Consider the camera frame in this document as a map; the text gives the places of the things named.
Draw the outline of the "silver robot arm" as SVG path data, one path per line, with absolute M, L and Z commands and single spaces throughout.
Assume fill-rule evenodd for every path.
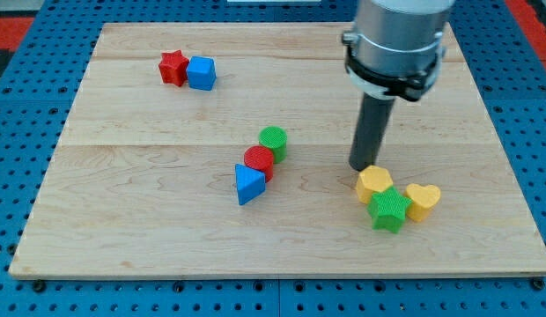
M 359 0 L 342 35 L 345 69 L 365 94 L 418 101 L 439 76 L 454 0 Z

